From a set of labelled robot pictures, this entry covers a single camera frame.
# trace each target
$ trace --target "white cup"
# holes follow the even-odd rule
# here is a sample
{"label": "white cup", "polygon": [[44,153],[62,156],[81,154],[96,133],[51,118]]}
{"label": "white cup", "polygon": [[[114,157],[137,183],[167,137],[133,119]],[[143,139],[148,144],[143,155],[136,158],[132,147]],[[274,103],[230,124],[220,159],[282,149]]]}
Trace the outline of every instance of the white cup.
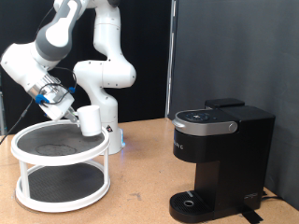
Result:
{"label": "white cup", "polygon": [[102,132],[100,106],[87,105],[79,108],[78,119],[83,136],[90,137]]}

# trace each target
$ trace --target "wooden table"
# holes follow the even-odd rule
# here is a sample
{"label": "wooden table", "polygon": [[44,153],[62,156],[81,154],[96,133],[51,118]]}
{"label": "wooden table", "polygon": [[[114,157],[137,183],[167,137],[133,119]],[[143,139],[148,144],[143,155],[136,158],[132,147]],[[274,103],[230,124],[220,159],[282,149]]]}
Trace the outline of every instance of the wooden table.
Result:
{"label": "wooden table", "polygon": [[[169,215],[169,199],[193,189],[195,164],[173,155],[173,124],[169,119],[154,119],[122,123],[120,127],[126,147],[109,156],[111,187],[107,195],[86,208],[61,214],[33,211],[16,201],[20,169],[10,152],[10,135],[0,146],[0,223],[178,223]],[[103,157],[95,160],[103,162]],[[257,213],[263,224],[299,223],[298,211],[279,200],[263,202]],[[249,224],[241,215],[208,223]]]}

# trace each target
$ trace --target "black wall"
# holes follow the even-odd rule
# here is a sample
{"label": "black wall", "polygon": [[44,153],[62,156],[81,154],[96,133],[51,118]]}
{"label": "black wall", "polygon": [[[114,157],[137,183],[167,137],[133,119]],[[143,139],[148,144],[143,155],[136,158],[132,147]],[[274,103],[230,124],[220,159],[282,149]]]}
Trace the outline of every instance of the black wall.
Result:
{"label": "black wall", "polygon": [[178,0],[169,118],[236,98],[277,116],[265,185],[299,209],[299,1]]}
{"label": "black wall", "polygon": [[[12,43],[33,42],[36,29],[53,2],[1,0],[0,54]],[[120,10],[121,48],[126,59],[135,67],[137,79],[131,88],[107,89],[107,92],[119,102],[119,122],[162,118],[166,99],[171,0],[122,0]],[[53,10],[44,25],[51,21],[54,13]],[[93,48],[94,17],[94,10],[88,9],[78,20],[73,32],[72,51],[58,66],[73,69],[79,61],[106,59]],[[10,129],[31,98],[2,67],[0,69],[7,128]],[[66,87],[74,85],[68,73],[52,70],[50,74],[58,77]],[[90,103],[81,87],[74,97],[73,107],[76,109]],[[47,120],[43,115],[39,106],[33,104],[14,133]]]}

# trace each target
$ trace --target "coffee maker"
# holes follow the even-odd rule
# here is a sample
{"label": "coffee maker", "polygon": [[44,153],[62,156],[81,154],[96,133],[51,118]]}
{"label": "coffee maker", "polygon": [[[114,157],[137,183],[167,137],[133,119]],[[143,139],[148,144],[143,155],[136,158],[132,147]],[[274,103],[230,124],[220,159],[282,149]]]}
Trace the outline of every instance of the coffee maker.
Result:
{"label": "coffee maker", "polygon": [[196,163],[196,174],[194,190],[170,199],[170,215],[185,223],[238,213],[254,217],[261,206],[274,122],[274,115],[236,99],[210,100],[206,109],[178,112],[174,154]]}

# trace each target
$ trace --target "white rack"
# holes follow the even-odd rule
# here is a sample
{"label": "white rack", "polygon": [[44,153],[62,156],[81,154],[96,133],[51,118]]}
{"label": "white rack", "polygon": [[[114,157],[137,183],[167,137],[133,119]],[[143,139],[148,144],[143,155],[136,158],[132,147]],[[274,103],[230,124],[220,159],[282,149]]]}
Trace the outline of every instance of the white rack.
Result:
{"label": "white rack", "polygon": [[[77,210],[79,208],[97,202],[107,193],[110,186],[110,178],[108,174],[109,135],[105,128],[102,128],[102,133],[105,139],[99,146],[91,148],[84,152],[80,152],[78,154],[50,157],[50,156],[30,154],[18,148],[19,140],[27,133],[47,126],[61,125],[61,124],[73,124],[73,123],[71,123],[69,120],[59,120],[59,121],[49,121],[49,122],[39,123],[17,133],[11,142],[11,152],[14,155],[14,157],[16,157],[19,160],[20,169],[21,169],[21,177],[19,178],[16,187],[16,196],[22,204],[37,211],[59,213],[59,212]],[[104,154],[104,165],[96,161],[90,161],[91,159],[99,156],[100,154]],[[35,166],[28,170],[27,163],[34,164]],[[30,174],[32,174],[33,172],[38,172],[38,170],[48,166],[51,167],[66,166],[66,165],[72,165],[78,163],[89,164],[97,168],[100,172],[104,174],[104,184],[96,192],[84,198],[74,200],[72,202],[62,202],[62,203],[46,203],[46,202],[34,200],[30,197],[30,187],[29,187],[29,180],[28,180],[28,176]]]}

